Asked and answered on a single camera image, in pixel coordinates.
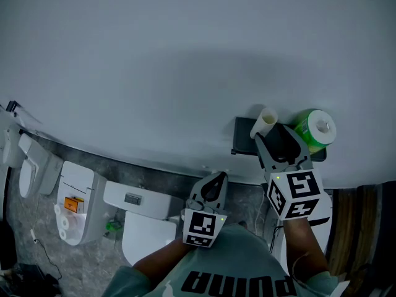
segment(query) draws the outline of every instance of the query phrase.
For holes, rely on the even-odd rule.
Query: cable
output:
[[[50,260],[50,257],[49,257],[48,254],[47,254],[47,250],[45,249],[45,247],[44,247],[44,245],[41,243],[41,241],[40,241],[39,239],[36,239],[36,241],[37,241],[37,242],[42,246],[42,248],[44,249],[44,252],[45,252],[45,255],[47,256],[48,262],[49,262],[51,265],[55,266],[56,269],[58,270],[58,273],[60,274],[60,277],[57,278],[56,280],[59,281],[59,280],[62,278],[62,273],[61,273],[61,271],[59,270],[59,267],[58,267],[56,264],[52,263],[52,261]]]
[[[275,244],[275,234],[280,228],[283,228],[283,225],[278,225],[277,227],[275,227],[275,229],[273,229],[270,253],[272,253],[273,245]]]
[[[40,194],[38,194],[37,196],[37,203],[36,203],[36,219],[35,222],[33,224],[33,231],[35,231],[35,227],[36,227],[36,222],[37,222],[37,211],[38,211],[38,201],[40,200]]]
[[[216,211],[215,209],[213,209],[212,207],[209,207],[209,206],[207,206],[207,205],[205,205],[205,206],[202,208],[202,211],[204,211],[205,208],[210,208],[210,209],[212,209],[212,210],[213,210],[213,213],[216,213],[217,215],[220,214],[219,211]]]
[[[262,204],[264,203],[264,198],[265,198],[265,191],[263,191],[263,193],[262,193],[261,204],[260,204],[259,210],[257,212],[256,219],[254,220],[254,234],[255,235],[257,235],[257,219],[259,218],[260,210],[261,210]]]

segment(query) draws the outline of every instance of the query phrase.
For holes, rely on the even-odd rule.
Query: person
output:
[[[211,248],[178,238],[132,268],[118,269],[103,297],[328,296],[337,286],[306,218],[283,222],[289,274],[267,243],[235,224]]]

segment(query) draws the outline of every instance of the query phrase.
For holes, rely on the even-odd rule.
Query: t-shirt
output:
[[[240,225],[224,227],[211,248],[198,247],[157,285],[138,270],[118,269],[103,297],[328,296],[337,279],[320,273],[303,284],[288,276],[267,243]]]

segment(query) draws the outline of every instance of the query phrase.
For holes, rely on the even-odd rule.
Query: toilet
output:
[[[184,207],[180,198],[107,181],[103,199],[126,210],[122,247],[131,265],[175,239]]]
[[[314,211],[308,217],[309,224],[311,225],[312,231],[323,252],[325,252],[327,242],[329,241],[332,217],[332,200],[327,193],[323,193],[323,196],[317,203]],[[269,248],[272,242],[273,231],[276,226],[280,225],[282,225],[282,222],[278,219],[274,209],[269,209],[264,224],[264,239],[267,241]],[[276,231],[272,255],[279,261],[284,271],[289,274],[286,259],[286,238],[283,228],[279,228]]]
[[[25,160],[25,154],[19,148],[20,134],[17,129],[10,127],[3,129],[4,148],[2,151],[2,163],[11,168],[21,168]]]
[[[55,187],[63,160],[45,150],[39,143],[22,134],[18,146],[26,155],[19,176],[19,191],[23,198],[37,191],[49,195]]]

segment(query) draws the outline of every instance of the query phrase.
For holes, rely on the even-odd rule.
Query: toilet paper roll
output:
[[[265,137],[276,122],[278,122],[277,112],[271,108],[264,108],[250,131],[250,138],[254,139],[256,133],[260,133]]]
[[[73,230],[77,226],[77,219],[72,215],[61,214],[61,226],[65,230]]]
[[[61,237],[62,240],[72,239],[74,237],[74,231],[60,229],[59,236]]]
[[[334,142],[337,129],[332,117],[322,110],[311,110],[300,119],[295,127],[296,133],[303,138],[314,154]]]
[[[55,211],[56,215],[61,215],[61,214],[65,213],[65,208],[56,204],[56,205],[54,205],[54,211]]]

